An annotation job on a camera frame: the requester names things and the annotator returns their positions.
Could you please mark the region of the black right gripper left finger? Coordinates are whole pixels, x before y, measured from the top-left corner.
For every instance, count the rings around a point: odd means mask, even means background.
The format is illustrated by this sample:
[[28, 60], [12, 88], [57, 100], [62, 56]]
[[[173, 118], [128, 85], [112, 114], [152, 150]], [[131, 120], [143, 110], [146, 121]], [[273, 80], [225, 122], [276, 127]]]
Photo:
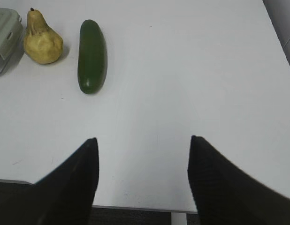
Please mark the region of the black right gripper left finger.
[[86, 225], [99, 181], [96, 138], [46, 177], [0, 204], [0, 225]]

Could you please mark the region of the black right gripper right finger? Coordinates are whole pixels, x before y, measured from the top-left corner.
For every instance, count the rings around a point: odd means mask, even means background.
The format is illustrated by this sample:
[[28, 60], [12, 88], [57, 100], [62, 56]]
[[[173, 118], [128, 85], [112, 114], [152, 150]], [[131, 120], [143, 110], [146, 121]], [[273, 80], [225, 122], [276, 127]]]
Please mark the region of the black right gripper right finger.
[[193, 135], [188, 180], [203, 225], [290, 225], [290, 199], [252, 178]]

